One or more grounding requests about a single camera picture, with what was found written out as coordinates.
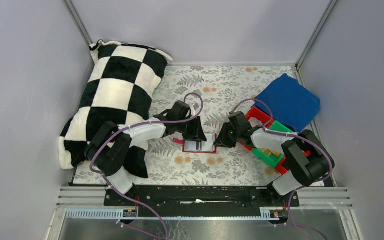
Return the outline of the red leather card holder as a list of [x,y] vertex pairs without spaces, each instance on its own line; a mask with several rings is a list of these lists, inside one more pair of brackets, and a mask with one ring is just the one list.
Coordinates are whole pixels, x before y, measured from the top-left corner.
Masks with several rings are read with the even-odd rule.
[[214,142],[217,138],[216,133],[206,133],[205,137],[207,141],[192,141],[174,138],[173,142],[181,145],[181,150],[184,153],[192,154],[216,154],[217,147]]

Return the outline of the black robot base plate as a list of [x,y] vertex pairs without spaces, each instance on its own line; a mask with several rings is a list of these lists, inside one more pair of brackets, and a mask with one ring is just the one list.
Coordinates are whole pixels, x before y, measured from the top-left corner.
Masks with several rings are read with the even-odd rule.
[[283,210],[289,199],[255,186],[136,185],[126,196],[164,218],[259,217],[261,208]]

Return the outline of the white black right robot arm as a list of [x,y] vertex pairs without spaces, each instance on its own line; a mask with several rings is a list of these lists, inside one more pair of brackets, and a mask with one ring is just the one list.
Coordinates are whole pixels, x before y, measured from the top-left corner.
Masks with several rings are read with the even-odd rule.
[[288,170],[267,185],[267,195],[284,197],[291,192],[328,178],[334,161],[311,130],[280,132],[263,125],[252,126],[241,112],[233,112],[222,125],[214,146],[234,148],[237,143],[253,149],[268,149],[285,157]]

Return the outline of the silver grey credit card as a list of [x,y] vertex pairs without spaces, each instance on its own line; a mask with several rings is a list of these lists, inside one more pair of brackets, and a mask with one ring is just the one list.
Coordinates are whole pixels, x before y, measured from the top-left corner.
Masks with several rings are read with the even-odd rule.
[[186,152],[200,152],[202,150],[202,142],[186,140],[184,142],[184,150]]

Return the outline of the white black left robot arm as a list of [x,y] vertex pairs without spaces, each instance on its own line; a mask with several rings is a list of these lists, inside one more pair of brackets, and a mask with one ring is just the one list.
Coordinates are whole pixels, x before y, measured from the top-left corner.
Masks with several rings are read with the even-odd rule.
[[131,125],[116,125],[108,121],[102,125],[85,149],[90,160],[89,169],[100,174],[115,192],[126,194],[134,186],[124,168],[129,149],[139,143],[181,133],[185,141],[205,142],[201,118],[192,108],[178,100],[149,120]]

